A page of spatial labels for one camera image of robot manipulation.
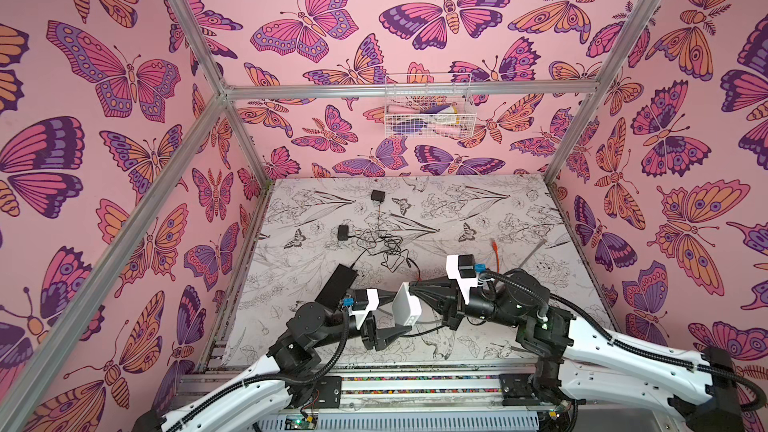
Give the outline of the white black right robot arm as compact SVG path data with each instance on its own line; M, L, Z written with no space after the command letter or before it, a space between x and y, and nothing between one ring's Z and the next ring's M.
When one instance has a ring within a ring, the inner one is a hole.
M411 295L455 329L467 318L510 326L537 356L530 388L543 402L600 401L657 410L691 431L742 431L767 403L724 349L682 350L605 329L522 269L412 282Z

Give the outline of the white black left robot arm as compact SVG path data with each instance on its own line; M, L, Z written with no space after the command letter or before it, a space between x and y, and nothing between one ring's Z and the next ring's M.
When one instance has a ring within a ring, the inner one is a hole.
M404 283L396 293L350 290L334 310L302 305L287 330L255 363L195 402L160 415L150 410L135 431L247 431L259 419L294 404L334 368L347 342L359 338L381 351L411 332L420 300Z

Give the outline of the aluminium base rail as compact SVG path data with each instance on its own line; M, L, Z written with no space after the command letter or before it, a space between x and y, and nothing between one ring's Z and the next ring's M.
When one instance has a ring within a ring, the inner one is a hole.
M672 394L590 364L352 368L281 381L252 366L165 413L156 431L573 431L606 410L683 430Z

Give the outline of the black network switch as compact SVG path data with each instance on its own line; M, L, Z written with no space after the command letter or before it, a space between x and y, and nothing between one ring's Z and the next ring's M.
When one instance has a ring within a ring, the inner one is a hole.
M356 270L339 264L321 288L315 298L315 302L329 310L335 310L345 297L347 291L353 286L357 277L358 272Z

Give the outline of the aluminium frame post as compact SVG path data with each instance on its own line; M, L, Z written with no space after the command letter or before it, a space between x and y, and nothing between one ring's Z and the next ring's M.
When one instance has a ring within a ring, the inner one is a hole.
M235 109L229 97L228 85L219 71L211 54L209 47L204 39L201 27L194 18L193 11L187 0L168 0L178 23L185 33L189 42L190 50L196 56L200 69L213 90L214 99L218 102L215 109L219 114L224 114L233 132L238 139L238 143L244 152L247 161L255 174L259 183L267 187L271 181L266 176L257 150L250 139L250 135L245 128L240 115Z

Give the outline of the black power adapter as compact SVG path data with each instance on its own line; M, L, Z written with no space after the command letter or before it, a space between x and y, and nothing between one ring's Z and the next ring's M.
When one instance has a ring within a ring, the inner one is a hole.
M360 249L351 268L363 257L380 257L380 265L394 273L407 261L407 251L402 247L402 238L381 229L353 230L349 225L342 224L337 230L337 240L352 241Z
M403 238L385 232L381 228L383 219L382 205L384 204L385 197L384 191L373 190L371 192L371 199L377 206L376 226L374 228L374 243L377 246L377 251L373 253L373 256L381 256L381 265L390 273L397 272L403 265L407 268L414 268L416 270L416 277L420 280L421 269L416 261L410 257L410 251L403 246Z

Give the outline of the white network switch box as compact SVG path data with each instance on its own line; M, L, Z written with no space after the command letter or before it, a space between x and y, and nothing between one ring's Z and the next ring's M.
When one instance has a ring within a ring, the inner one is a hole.
M407 282L401 284L391 305L396 326L414 326L421 317L420 299L410 292L410 285Z

